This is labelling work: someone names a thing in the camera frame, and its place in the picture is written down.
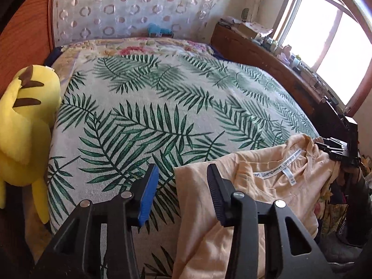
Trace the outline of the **person's right forearm grey sleeve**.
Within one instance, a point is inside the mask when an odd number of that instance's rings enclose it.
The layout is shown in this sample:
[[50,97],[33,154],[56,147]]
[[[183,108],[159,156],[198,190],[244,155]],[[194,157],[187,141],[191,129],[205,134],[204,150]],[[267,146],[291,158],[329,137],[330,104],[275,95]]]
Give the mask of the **person's right forearm grey sleeve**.
[[371,232],[371,199],[369,186],[360,168],[342,168],[344,181],[349,187],[346,211],[346,240],[355,246],[363,246]]

